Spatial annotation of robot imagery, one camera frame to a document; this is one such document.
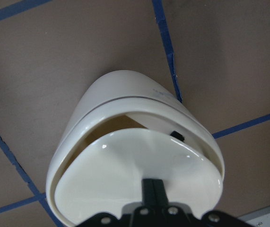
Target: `blue tape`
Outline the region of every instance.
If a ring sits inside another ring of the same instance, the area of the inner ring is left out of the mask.
[[[18,13],[22,13],[31,8],[37,7],[51,0],[23,0],[0,9],[0,20],[4,20],[8,17],[14,16]]]
[[[7,156],[7,158],[9,159],[10,163],[15,166],[15,168],[16,168],[17,172],[19,173],[19,175],[21,176],[21,178],[27,183],[27,186],[29,187],[31,192],[34,195],[40,194],[40,192],[38,191],[37,187],[34,185],[33,181],[29,177],[29,175],[24,171],[24,169],[21,167],[21,165],[17,162],[16,157],[14,156],[12,151],[10,151],[7,144],[2,140],[1,136],[0,136],[0,148],[3,151],[3,153]]]
[[[36,201],[44,199],[44,198],[45,198],[45,193],[42,193],[42,194],[33,196],[33,197],[25,199],[25,200],[14,202],[14,203],[7,205],[7,206],[4,206],[4,207],[0,207],[0,214],[3,212],[9,211],[9,210],[30,204],[32,202],[36,202]]]
[[[24,169],[21,167],[21,165],[18,163],[18,161],[16,160],[16,157],[14,156],[14,154],[12,153],[12,151],[9,149],[9,147],[7,146],[7,144],[2,140],[1,136],[0,136],[0,148],[3,151],[3,153],[7,156],[7,158],[9,159],[10,163],[15,166],[15,168],[16,168],[17,172],[19,173],[19,175],[21,176],[21,178],[27,183],[27,186],[29,187],[29,189],[31,190],[31,192],[35,196],[39,196],[40,195],[40,192],[37,189],[37,187],[35,186],[34,182],[29,177],[29,175],[24,171]],[[54,221],[54,223],[56,224],[56,226],[62,227],[63,226],[62,223],[53,215],[53,213],[50,210],[50,207],[48,206],[48,204],[44,200],[44,198],[43,199],[40,198],[39,199],[39,202],[42,205],[42,207],[45,209],[45,211],[48,213],[48,215],[50,216],[50,218]]]
[[[164,46],[164,50],[166,53],[166,59],[169,67],[169,71],[171,73],[171,77],[173,80],[174,90],[177,96],[177,99],[182,103],[182,95],[180,91],[180,87],[178,84],[177,74],[175,72],[175,66],[174,66],[174,49],[171,41],[171,37],[169,35],[168,26],[166,23],[166,18],[162,6],[162,0],[152,0],[154,12],[156,16],[156,22],[158,24],[162,43]]]
[[[225,129],[225,130],[216,132],[216,133],[212,134],[212,136],[215,139],[217,139],[217,138],[226,136],[228,134],[234,133],[236,131],[240,131],[240,130],[246,129],[246,128],[252,127],[254,125],[257,125],[257,124],[260,124],[260,123],[263,123],[263,122],[266,122],[266,121],[269,121],[269,120],[270,120],[270,114],[265,115],[263,117],[259,117],[259,118],[253,119],[253,120],[248,121],[248,122],[244,122],[244,123],[239,124],[239,125],[236,125],[234,127],[231,127],[231,128],[228,128],[228,129]]]

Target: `bolt head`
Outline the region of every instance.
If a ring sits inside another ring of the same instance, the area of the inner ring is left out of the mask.
[[[149,210],[147,208],[142,208],[139,212],[141,215],[147,215],[149,213]]]
[[[168,208],[167,211],[168,211],[168,213],[171,214],[171,215],[176,215],[176,214],[178,214],[178,212],[179,212],[179,210],[178,210],[177,207],[170,207],[170,208]]]
[[[210,214],[209,215],[209,220],[212,221],[212,222],[219,222],[220,217],[217,214]]]
[[[112,220],[109,217],[104,217],[104,218],[101,219],[101,224],[107,225],[107,224],[110,224],[111,221]]]

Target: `container lid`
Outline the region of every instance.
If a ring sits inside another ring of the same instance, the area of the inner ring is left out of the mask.
[[[170,202],[200,217],[222,193],[222,176],[201,153],[169,135],[140,128],[102,136],[86,147],[59,180],[55,204],[75,225],[99,212],[118,218],[140,202],[141,180],[162,179]]]

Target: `black metal bracket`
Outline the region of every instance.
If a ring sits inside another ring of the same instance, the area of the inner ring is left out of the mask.
[[[184,142],[184,136],[178,133],[177,131],[173,131],[170,136],[175,137],[176,139]]]
[[[169,204],[162,180],[142,180],[142,206],[121,219],[109,213],[98,213],[78,227],[251,227],[221,211],[212,210],[195,218],[180,206]]]

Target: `white plastic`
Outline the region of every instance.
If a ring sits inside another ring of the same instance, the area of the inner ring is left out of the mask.
[[[222,176],[201,153],[147,129],[124,129],[90,144],[58,182],[55,203],[69,221],[142,200],[141,179],[162,179],[171,202],[186,203],[200,217],[222,193]]]
[[[81,160],[78,162],[86,161],[84,154],[93,144],[86,147],[75,160],[71,157],[75,155],[75,149],[79,146],[79,143],[93,129],[119,115],[130,117],[146,127],[148,130],[145,129],[145,131],[149,131],[155,136],[157,133],[161,133],[161,135],[169,137],[172,131],[181,133],[185,137],[185,141],[184,143],[180,142],[180,144],[204,156],[204,160],[206,160],[204,163],[210,163],[215,167],[220,174],[218,180],[220,189],[222,189],[221,181],[224,177],[224,162],[220,149],[211,134],[198,123],[183,105],[155,81],[133,71],[115,71],[98,79],[82,97],[50,163],[46,182],[46,196],[51,210],[65,225],[74,226],[81,219],[85,220],[88,217],[88,213],[83,214],[79,219],[69,216],[66,213],[68,211],[62,208],[64,203],[61,203],[60,197],[63,196],[63,193],[60,193],[60,190],[66,192],[65,196],[67,198],[71,198],[72,195],[69,195],[68,190],[63,190],[63,188],[67,189],[65,182],[68,179],[65,180],[64,177],[68,173],[73,173],[75,176],[82,175],[84,178],[89,176],[87,172],[82,172],[80,169],[75,171],[77,169],[75,166],[78,160]],[[143,140],[143,138],[138,137],[135,140]],[[90,176],[98,178],[99,174],[94,173]],[[201,210],[205,210],[206,207],[208,209],[213,208],[220,195],[219,193],[219,196],[215,197],[216,201],[213,201],[211,206],[206,205],[201,207]],[[175,198],[177,197],[181,198],[182,193],[176,194]],[[85,203],[85,198],[87,199],[83,194],[83,199],[79,201]],[[197,215],[201,213],[201,210],[197,211],[196,208],[195,210]]]

